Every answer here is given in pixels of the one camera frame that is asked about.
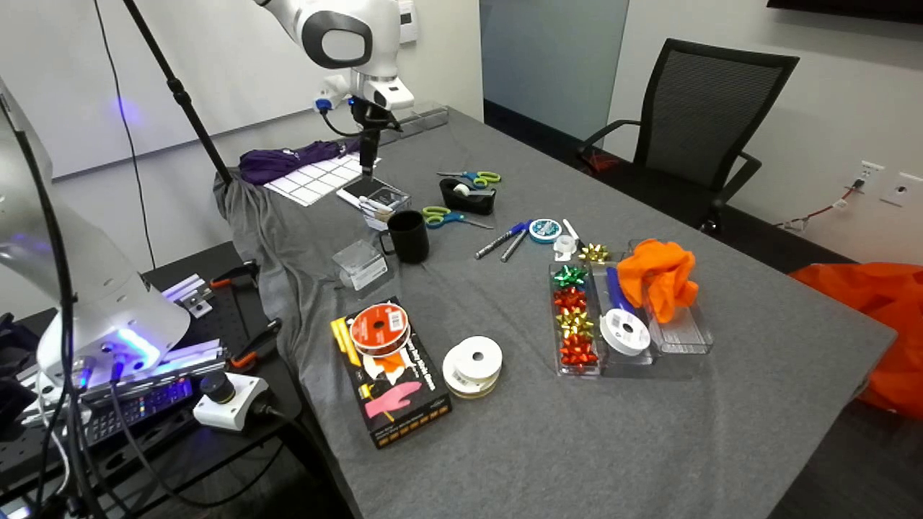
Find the gray wall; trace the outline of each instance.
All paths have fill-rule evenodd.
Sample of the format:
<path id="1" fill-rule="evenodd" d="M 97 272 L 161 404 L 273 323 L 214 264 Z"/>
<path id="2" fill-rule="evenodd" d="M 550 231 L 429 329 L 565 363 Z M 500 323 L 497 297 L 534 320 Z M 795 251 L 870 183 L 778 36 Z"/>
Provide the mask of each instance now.
<path id="1" fill-rule="evenodd" d="M 482 0 L 484 98 L 582 137 L 605 124 L 629 0 Z"/>

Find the white tape roll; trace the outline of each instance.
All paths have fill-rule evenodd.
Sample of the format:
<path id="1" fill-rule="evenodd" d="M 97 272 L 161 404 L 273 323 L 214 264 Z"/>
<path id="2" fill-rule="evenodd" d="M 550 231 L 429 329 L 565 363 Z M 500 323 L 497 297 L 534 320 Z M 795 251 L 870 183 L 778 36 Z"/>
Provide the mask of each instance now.
<path id="1" fill-rule="evenodd" d="M 490 336 L 472 333 L 456 343 L 442 359 L 442 378 L 456 398 L 484 398 L 501 368 L 501 349 Z"/>
<path id="2" fill-rule="evenodd" d="M 637 356 L 651 345 L 651 332 L 631 311 L 612 307 L 601 316 L 603 339 L 627 355 Z"/>

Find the floor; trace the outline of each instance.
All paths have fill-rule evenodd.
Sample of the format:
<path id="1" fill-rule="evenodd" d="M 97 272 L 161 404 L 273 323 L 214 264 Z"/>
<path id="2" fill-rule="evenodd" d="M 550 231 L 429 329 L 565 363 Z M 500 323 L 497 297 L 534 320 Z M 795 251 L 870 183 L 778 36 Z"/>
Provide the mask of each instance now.
<path id="1" fill-rule="evenodd" d="M 487 104 L 487 124 L 559 157 L 575 160 L 575 137 L 534 124 L 515 111 Z M 764 225 L 740 216 L 739 234 L 761 231 Z M 764 258 L 778 270 L 794 270 L 807 262 L 839 262 L 843 257 L 814 248 L 802 239 L 766 242 L 735 236 L 739 248 Z M 201 480 L 190 494 L 220 497 L 262 466 L 259 453 L 230 464 L 220 477 Z M 328 519 L 327 494 L 288 453 L 267 474 L 243 497 L 190 510 L 165 505 L 152 515 L 174 519 L 177 513 L 200 519 L 252 519 L 252 515 L 318 515 Z M 850 404 L 828 437 L 818 444 L 802 474 L 774 510 L 774 519 L 921 519 L 923 515 L 923 422 L 902 421 L 866 404 Z"/>

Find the gray tablecloth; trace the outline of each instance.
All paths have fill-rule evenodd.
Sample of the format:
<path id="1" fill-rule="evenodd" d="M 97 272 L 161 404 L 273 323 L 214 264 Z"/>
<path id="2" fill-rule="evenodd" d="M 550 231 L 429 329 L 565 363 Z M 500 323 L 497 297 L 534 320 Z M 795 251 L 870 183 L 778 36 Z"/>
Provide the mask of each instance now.
<path id="1" fill-rule="evenodd" d="M 438 170 L 500 170 L 497 231 L 429 231 L 423 264 L 399 293 L 436 359 L 466 333 L 504 349 L 487 399 L 374 450 L 328 320 L 363 298 L 337 284 L 331 252 L 368 236 L 328 196 L 299 206 L 234 180 L 220 205 L 243 257 L 262 264 L 265 311 L 298 366 L 327 440 L 363 515 L 766 515 L 892 339 L 892 332 L 605 183 L 459 111 L 448 127 L 380 150 L 380 179 L 412 205 L 442 200 Z M 475 248 L 528 216 L 565 216 L 589 242 L 627 248 L 676 239 L 696 251 L 699 307 L 716 333 L 684 378 L 556 378 L 547 303 L 550 248 L 524 242 L 511 262 Z"/>

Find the black cup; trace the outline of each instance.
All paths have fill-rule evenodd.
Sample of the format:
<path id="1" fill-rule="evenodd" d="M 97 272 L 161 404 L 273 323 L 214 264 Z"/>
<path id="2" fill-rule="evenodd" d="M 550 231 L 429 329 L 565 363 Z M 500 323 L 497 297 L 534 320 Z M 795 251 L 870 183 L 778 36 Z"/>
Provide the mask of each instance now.
<path id="1" fill-rule="evenodd" d="M 429 257 L 428 222 L 419 210 L 402 210 L 387 219 L 387 234 L 402 262 L 423 262 Z"/>

